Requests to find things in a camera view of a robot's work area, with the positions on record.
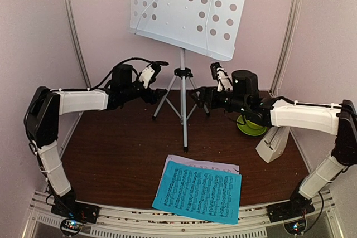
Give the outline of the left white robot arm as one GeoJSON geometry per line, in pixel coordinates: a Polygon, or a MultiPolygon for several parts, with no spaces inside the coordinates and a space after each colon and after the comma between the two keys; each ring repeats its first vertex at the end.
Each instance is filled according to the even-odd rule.
{"type": "Polygon", "coordinates": [[[86,89],[36,89],[24,116],[25,133],[31,152],[36,156],[41,173],[54,197],[51,213],[67,220],[96,223],[99,207],[76,200],[76,194],[66,177],[57,140],[59,117],[74,112],[106,111],[122,108],[125,103],[141,98],[156,104],[167,90],[151,89],[166,61],[144,60],[147,66],[138,72],[131,59],[115,65],[96,86],[86,89]]]}

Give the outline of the white perforated music stand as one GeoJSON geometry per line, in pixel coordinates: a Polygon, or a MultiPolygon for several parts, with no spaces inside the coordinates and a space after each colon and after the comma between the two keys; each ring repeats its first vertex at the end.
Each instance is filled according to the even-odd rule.
{"type": "Polygon", "coordinates": [[[171,79],[180,80],[180,108],[175,113],[183,128],[192,114],[186,107],[186,66],[191,51],[219,61],[234,56],[245,0],[131,0],[129,29],[135,35],[161,41],[180,50],[180,65],[171,79]]]}

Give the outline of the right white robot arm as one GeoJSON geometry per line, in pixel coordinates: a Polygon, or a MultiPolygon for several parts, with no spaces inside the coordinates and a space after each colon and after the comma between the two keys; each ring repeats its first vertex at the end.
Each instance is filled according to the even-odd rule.
{"type": "Polygon", "coordinates": [[[267,206],[270,222],[304,217],[313,212],[312,198],[350,166],[356,164],[356,110],[350,100],[340,104],[309,104],[284,96],[261,98],[258,77],[248,70],[233,71],[227,76],[219,65],[211,67],[217,86],[203,86],[189,95],[200,108],[223,108],[238,112],[243,122],[269,129],[294,127],[334,135],[331,153],[306,176],[286,202],[267,206]]]}

